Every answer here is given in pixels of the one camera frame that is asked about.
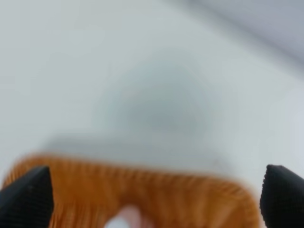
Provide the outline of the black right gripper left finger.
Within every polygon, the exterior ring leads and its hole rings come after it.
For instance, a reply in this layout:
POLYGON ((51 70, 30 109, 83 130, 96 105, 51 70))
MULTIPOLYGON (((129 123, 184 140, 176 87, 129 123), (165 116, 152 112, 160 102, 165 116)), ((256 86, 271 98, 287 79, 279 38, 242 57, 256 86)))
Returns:
POLYGON ((47 228, 54 210, 48 166, 26 172, 0 191, 2 228, 47 228))

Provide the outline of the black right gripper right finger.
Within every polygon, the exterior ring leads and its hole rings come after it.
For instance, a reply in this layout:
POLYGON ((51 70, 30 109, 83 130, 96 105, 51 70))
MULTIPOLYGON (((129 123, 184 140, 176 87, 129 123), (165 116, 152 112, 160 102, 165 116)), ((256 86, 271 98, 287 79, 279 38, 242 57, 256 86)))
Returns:
POLYGON ((282 165, 268 165, 259 206, 267 228, 302 228, 304 179, 282 165))

